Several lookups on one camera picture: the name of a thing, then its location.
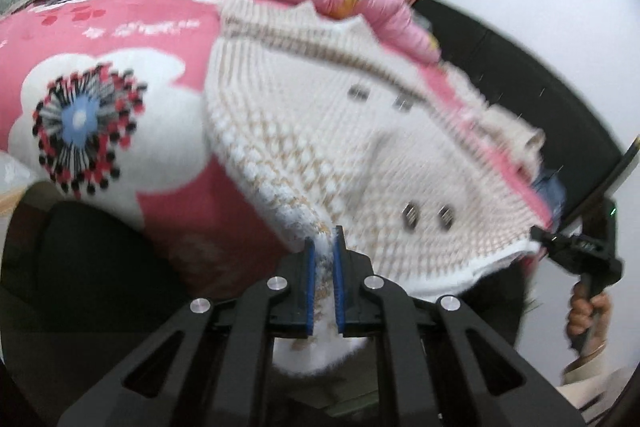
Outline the cream sleeve forearm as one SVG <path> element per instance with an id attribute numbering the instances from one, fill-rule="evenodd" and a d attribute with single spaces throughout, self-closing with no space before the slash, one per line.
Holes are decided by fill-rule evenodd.
<path id="1" fill-rule="evenodd" d="M 589 355 L 581 355 L 563 371 L 563 384 L 570 385 L 599 376 L 606 367 L 606 343 L 601 343 Z"/>

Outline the person's right hand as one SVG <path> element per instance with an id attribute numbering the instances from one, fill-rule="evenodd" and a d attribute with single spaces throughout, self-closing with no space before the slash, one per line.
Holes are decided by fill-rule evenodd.
<path id="1" fill-rule="evenodd" d="M 570 340 L 587 334 L 587 342 L 582 347 L 583 355 L 590 355 L 605 346 L 613 309 L 608 293 L 601 293 L 590 299 L 587 296 L 585 286 L 576 283 L 570 297 L 570 312 L 567 314 L 565 329 Z"/>

